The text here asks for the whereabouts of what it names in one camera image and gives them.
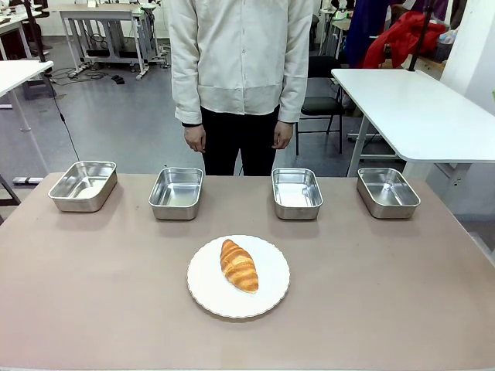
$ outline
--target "rectangular metal pan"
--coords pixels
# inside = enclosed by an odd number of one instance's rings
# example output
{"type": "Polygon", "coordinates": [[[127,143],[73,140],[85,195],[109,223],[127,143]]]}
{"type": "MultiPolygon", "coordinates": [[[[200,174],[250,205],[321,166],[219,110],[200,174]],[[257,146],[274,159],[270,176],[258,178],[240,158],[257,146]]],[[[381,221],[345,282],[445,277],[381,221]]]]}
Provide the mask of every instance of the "rectangular metal pan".
{"type": "Polygon", "coordinates": [[[400,172],[392,168],[360,168],[357,191],[372,216],[408,219],[421,203],[400,172]]]}
{"type": "Polygon", "coordinates": [[[60,211],[94,213],[101,209],[117,184],[114,162],[80,161],[73,164],[48,192],[60,211]]]}
{"type": "Polygon", "coordinates": [[[271,173],[275,213],[284,220],[313,220],[323,197],[314,172],[307,168],[276,168],[271,173]]]}
{"type": "Polygon", "coordinates": [[[203,171],[198,168],[164,168],[149,196],[159,220],[192,220],[200,208],[203,171]]]}

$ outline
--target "black pole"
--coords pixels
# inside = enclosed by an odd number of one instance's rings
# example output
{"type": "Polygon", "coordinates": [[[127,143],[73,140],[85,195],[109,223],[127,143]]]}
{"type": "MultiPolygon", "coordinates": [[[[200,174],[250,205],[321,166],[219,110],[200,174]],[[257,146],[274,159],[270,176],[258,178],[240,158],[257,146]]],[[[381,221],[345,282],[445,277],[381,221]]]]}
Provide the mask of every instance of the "black pole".
{"type": "Polygon", "coordinates": [[[408,71],[414,72],[415,70],[416,62],[418,61],[419,53],[421,52],[423,42],[425,41],[426,33],[428,31],[428,25],[430,23],[430,19],[432,19],[434,8],[435,0],[428,0],[428,4],[426,5],[425,24],[423,25],[423,30],[421,31],[421,35],[419,36],[418,48],[416,49],[416,53],[412,56],[411,64],[409,65],[408,71]]]}
{"type": "Polygon", "coordinates": [[[36,48],[38,49],[39,60],[42,62],[46,62],[45,55],[43,54],[43,43],[41,41],[41,35],[36,32],[36,21],[34,20],[34,17],[31,13],[31,4],[29,3],[29,0],[24,0],[24,6],[26,7],[26,13],[28,15],[29,28],[31,29],[36,48]]]}

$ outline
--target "white plate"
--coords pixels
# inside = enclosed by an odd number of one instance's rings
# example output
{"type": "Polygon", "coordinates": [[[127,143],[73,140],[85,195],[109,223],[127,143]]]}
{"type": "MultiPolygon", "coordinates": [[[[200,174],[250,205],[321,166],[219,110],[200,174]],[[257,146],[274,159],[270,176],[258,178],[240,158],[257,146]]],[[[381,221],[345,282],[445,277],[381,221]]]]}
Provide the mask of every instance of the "white plate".
{"type": "Polygon", "coordinates": [[[269,311],[284,298],[289,280],[287,261],[280,250],[253,236],[226,236],[207,243],[194,255],[187,270],[193,298],[208,311],[229,318],[254,317],[269,311]],[[259,280],[256,293],[243,292],[225,278],[220,252],[227,239],[252,256],[259,280]]]}

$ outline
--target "golden brown pastry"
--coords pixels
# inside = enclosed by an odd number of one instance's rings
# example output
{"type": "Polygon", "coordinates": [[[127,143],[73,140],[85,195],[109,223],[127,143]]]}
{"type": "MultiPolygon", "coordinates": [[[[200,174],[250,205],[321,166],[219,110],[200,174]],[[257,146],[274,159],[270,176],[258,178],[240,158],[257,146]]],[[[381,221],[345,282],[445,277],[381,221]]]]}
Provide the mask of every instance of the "golden brown pastry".
{"type": "Polygon", "coordinates": [[[251,255],[235,242],[226,240],[220,253],[224,276],[236,288],[251,294],[258,290],[258,274],[251,255]]]}

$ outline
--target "red jacket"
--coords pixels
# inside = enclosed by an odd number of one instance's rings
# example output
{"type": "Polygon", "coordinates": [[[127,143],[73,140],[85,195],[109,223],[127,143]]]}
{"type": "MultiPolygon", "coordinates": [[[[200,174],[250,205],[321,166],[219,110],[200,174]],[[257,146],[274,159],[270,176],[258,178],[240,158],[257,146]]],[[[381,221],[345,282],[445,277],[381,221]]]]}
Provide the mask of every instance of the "red jacket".
{"type": "MultiPolygon", "coordinates": [[[[378,68],[385,61],[384,47],[390,45],[392,66],[399,67],[409,54],[416,53],[419,36],[425,24],[425,15],[407,12],[386,32],[376,39],[367,51],[363,68],[378,68]]],[[[439,36],[446,31],[444,25],[430,23],[423,42],[421,53],[435,50],[439,36]]]]}

